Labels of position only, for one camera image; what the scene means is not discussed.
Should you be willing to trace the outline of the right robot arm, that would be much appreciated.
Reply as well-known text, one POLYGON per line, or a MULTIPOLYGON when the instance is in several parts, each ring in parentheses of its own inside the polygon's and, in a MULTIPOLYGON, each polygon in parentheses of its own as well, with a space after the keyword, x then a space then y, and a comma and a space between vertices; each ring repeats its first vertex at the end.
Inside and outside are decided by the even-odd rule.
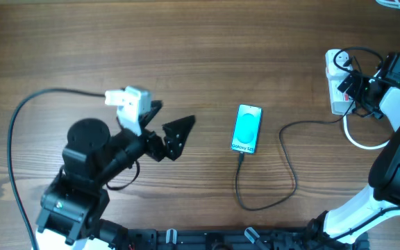
POLYGON ((389 53, 371 82, 353 85, 361 88, 358 101, 386 117, 394 133, 374 161, 367 186, 343 206, 308 223, 304 240, 315 242, 316 249, 354 244, 369 229, 400 215, 400 53, 389 53))

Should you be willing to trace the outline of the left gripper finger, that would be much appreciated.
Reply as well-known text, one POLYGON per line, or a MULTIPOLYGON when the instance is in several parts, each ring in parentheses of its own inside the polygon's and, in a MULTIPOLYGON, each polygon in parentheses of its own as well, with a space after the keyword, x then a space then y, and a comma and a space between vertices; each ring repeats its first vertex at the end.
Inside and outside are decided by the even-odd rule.
POLYGON ((151 102, 151 110, 139 116, 139 122, 141 127, 146 127, 151 120, 158 114, 160 109, 163 107, 161 100, 155 100, 151 102))
POLYGON ((176 160, 181 156, 195 122, 195 116, 190 115, 162 125, 165 132, 166 156, 169 159, 176 160))

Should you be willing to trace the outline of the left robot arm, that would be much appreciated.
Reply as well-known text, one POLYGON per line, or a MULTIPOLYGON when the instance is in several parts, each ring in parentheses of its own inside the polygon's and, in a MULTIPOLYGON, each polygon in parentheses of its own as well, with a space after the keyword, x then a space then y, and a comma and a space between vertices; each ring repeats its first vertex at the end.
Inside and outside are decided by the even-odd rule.
POLYGON ((163 125, 164 137, 146 129, 162 108, 127 101, 117 107, 121 131, 111 135, 100 119, 71 126, 63 149, 63 166, 41 198, 35 232, 39 249, 131 249, 127 228, 102 219, 110 199, 109 182, 125 169, 138 168, 148 155, 160 162, 176 160, 195 123, 193 115, 163 125))

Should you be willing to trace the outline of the teal screen Galaxy smartphone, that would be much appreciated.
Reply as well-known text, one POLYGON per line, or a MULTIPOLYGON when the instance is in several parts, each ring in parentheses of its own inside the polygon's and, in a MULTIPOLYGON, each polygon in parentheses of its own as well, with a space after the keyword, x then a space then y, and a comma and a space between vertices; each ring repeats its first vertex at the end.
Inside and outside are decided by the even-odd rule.
POLYGON ((239 105, 231 139, 232 150, 249 154, 256 152, 262 113, 260 107, 239 105))

